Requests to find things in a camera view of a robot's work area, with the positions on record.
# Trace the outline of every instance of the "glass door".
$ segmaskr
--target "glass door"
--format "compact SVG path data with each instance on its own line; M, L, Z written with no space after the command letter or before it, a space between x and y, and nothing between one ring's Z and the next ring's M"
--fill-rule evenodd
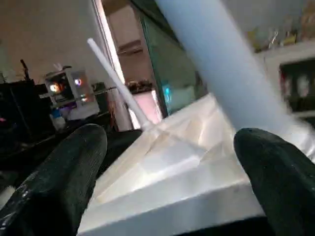
M183 48L150 19L141 17L152 66L169 115L207 94L193 63Z

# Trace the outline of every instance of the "black desk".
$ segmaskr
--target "black desk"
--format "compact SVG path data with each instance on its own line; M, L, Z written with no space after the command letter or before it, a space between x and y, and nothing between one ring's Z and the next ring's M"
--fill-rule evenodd
M63 139L69 136L77 128L88 124L98 124L105 129L110 124L110 114L100 113L84 120L71 121L60 132L41 140L28 144L21 150L9 155L0 155L0 171L13 172L18 175L15 185L19 185Z

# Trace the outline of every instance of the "white wall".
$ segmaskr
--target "white wall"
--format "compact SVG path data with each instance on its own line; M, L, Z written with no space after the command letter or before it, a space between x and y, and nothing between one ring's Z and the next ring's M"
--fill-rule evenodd
M243 31L257 26L274 27L286 17L297 20L307 0L222 0Z
M86 69L92 81L108 81L86 44L89 37L100 43L91 0L0 1L0 40L10 64L22 73L24 59L37 83L57 62Z

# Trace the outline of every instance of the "orange light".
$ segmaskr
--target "orange light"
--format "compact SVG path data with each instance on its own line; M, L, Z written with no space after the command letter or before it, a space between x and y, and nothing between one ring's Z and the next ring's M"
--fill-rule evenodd
M60 92L60 87L58 84L54 83L49 86L51 92Z

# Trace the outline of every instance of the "white plastic rod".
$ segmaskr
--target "white plastic rod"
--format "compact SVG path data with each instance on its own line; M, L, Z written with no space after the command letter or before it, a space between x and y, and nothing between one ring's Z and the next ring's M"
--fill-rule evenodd
M156 2L236 130L261 128L303 148L309 128L287 114L220 0Z
M100 63L104 67L104 69L107 71L108 75L113 79L114 83L117 86L117 89L123 96L125 102L128 104L130 109L133 110L133 112L136 114L139 123L141 125L141 128L148 129L153 126L153 124L148 120L146 115L143 113L142 109L140 108L139 104L136 102L136 100L133 98L132 94L128 90L128 88L122 83L122 81L119 79L117 73L112 68L108 60L106 59L105 55L102 53L100 48L97 46L95 41L92 38L88 39L88 44L95 53L96 57L99 59Z

